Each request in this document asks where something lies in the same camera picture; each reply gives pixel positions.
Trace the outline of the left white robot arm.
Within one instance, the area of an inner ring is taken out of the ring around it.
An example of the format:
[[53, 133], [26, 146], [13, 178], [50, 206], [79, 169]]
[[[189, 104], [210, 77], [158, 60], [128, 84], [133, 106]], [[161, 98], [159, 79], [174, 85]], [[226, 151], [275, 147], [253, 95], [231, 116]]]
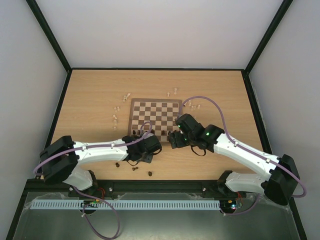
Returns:
[[46, 185], [65, 183], [85, 191], [97, 188], [97, 183], [93, 171], [83, 169], [82, 165], [106, 161], [149, 164], [161, 150], [160, 141], [152, 133], [96, 143], [73, 141], [66, 135], [39, 154], [40, 169]]

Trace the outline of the right base circuit board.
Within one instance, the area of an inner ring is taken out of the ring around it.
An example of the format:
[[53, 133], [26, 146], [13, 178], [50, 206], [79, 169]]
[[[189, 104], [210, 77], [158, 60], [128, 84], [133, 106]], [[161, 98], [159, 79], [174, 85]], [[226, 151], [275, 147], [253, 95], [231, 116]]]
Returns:
[[219, 206], [221, 209], [231, 209], [231, 210], [236, 210], [239, 208], [242, 208], [244, 204], [243, 198], [237, 197], [234, 199], [230, 200], [220, 200], [219, 201]]

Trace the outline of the left base circuit board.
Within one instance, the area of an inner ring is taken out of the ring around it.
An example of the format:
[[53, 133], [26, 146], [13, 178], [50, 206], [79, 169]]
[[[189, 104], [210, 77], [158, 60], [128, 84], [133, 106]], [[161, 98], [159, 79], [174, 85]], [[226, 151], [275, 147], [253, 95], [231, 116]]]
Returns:
[[86, 199], [83, 200], [82, 203], [80, 203], [80, 208], [98, 208], [103, 202], [98, 199]]

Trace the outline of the black aluminium frame rail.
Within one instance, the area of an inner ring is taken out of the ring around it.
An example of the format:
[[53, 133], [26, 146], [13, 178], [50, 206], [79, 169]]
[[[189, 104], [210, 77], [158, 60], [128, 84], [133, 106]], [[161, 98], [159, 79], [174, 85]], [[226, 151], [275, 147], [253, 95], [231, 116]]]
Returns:
[[84, 193], [114, 198], [125, 193], [187, 193], [205, 197], [237, 197], [244, 191], [232, 193], [219, 180], [98, 180]]

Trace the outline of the base circuit board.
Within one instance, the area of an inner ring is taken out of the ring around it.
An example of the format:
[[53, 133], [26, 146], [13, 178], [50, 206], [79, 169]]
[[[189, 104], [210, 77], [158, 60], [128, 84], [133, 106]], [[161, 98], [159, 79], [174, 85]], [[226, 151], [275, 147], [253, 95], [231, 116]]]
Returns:
[[98, 208], [103, 202], [98, 199], [86, 199], [83, 200], [82, 203], [80, 203], [80, 208]]
[[219, 206], [221, 209], [231, 209], [231, 210], [236, 210], [239, 208], [242, 208], [244, 204], [243, 198], [237, 197], [234, 199], [230, 200], [220, 200], [219, 201]]

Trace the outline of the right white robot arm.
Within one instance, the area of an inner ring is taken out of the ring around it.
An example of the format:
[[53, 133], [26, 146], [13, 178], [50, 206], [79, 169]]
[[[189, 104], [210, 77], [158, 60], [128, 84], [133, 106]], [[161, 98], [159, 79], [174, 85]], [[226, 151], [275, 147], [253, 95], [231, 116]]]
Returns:
[[168, 134], [173, 149], [198, 147], [204, 153], [212, 152], [233, 159], [254, 172], [226, 171], [218, 183], [218, 191], [222, 195], [229, 196], [233, 192], [263, 194], [282, 206], [293, 198], [300, 176], [291, 156], [284, 154], [279, 157], [255, 149], [218, 126], [210, 124], [203, 127], [190, 114], [183, 114], [176, 124], [178, 130]]

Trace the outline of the wooden chessboard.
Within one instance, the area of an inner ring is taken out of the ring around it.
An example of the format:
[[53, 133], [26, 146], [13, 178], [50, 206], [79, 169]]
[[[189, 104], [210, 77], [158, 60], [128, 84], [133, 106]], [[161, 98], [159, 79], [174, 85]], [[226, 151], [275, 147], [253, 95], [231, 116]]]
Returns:
[[139, 130], [143, 127], [143, 132], [150, 129], [150, 125], [143, 125], [151, 122], [152, 134], [155, 135], [163, 146], [168, 146], [168, 131], [178, 131], [175, 120], [178, 117], [182, 101], [180, 99], [157, 99], [157, 98], [133, 98], [131, 100], [128, 130], [129, 136], [139, 135]]

